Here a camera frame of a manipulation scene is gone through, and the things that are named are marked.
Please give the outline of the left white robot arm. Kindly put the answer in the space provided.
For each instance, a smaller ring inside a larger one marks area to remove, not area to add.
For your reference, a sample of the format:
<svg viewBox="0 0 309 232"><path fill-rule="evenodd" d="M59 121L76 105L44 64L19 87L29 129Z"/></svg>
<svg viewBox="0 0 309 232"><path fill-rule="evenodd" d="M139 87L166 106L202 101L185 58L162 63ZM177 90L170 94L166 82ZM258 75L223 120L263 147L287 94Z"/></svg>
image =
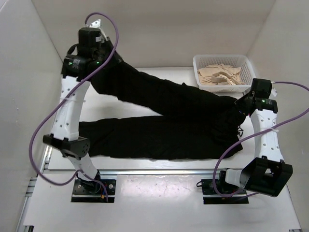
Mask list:
<svg viewBox="0 0 309 232"><path fill-rule="evenodd" d="M86 190L97 193L101 181L88 154L90 141L79 135L79 120L90 86L86 77L108 59L113 45L100 28L81 28L78 39L78 44L72 46L64 58L61 70L62 105L57 110L51 132L43 137L43 142L60 151L76 170L80 170L77 178Z"/></svg>

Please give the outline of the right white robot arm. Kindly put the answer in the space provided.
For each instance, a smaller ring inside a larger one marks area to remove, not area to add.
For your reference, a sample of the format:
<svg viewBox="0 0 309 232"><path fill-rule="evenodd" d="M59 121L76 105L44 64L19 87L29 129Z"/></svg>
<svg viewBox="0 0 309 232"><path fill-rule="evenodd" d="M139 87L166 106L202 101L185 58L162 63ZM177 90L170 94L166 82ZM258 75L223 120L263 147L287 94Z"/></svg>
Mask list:
<svg viewBox="0 0 309 232"><path fill-rule="evenodd" d="M253 79L248 92L236 101L241 112L249 116L254 131L254 159L243 169L224 169L213 180L214 189L231 196L231 191L248 190L277 197L293 174L281 154L277 131L278 106L270 99L272 83Z"/></svg>

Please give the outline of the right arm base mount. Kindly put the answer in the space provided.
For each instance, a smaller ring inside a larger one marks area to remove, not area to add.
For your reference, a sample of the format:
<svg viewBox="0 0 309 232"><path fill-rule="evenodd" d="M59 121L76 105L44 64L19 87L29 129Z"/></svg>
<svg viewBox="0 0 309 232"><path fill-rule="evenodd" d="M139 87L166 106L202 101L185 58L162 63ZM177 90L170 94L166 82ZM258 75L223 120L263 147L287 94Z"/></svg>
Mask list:
<svg viewBox="0 0 309 232"><path fill-rule="evenodd" d="M237 186L225 182L226 171L220 171L215 179L217 189L222 194L232 194L239 190ZM203 204L248 204L247 192L242 190L239 194L231 197L222 197L216 193L213 187L212 178L204 178L196 183L197 188L202 189Z"/></svg>

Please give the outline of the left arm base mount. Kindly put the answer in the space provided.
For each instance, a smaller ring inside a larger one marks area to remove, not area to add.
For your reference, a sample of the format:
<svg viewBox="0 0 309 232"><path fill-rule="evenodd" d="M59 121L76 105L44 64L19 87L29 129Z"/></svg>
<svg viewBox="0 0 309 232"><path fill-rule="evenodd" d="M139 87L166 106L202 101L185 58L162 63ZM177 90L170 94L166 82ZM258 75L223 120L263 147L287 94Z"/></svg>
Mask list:
<svg viewBox="0 0 309 232"><path fill-rule="evenodd" d="M96 177L97 182L75 178L72 188L72 203L114 203L116 192L116 176Z"/></svg>

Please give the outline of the black trousers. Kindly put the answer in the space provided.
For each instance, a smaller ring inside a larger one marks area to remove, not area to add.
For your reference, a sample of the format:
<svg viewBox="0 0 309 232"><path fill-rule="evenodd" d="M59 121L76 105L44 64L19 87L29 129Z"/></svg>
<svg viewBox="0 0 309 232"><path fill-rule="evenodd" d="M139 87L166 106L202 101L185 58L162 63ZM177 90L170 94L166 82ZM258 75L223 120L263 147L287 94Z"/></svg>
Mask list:
<svg viewBox="0 0 309 232"><path fill-rule="evenodd" d="M125 62L91 79L95 91L143 106L155 116L80 122L91 157L152 160L218 159L242 150L238 129L245 120L229 96L217 96L140 72Z"/></svg>

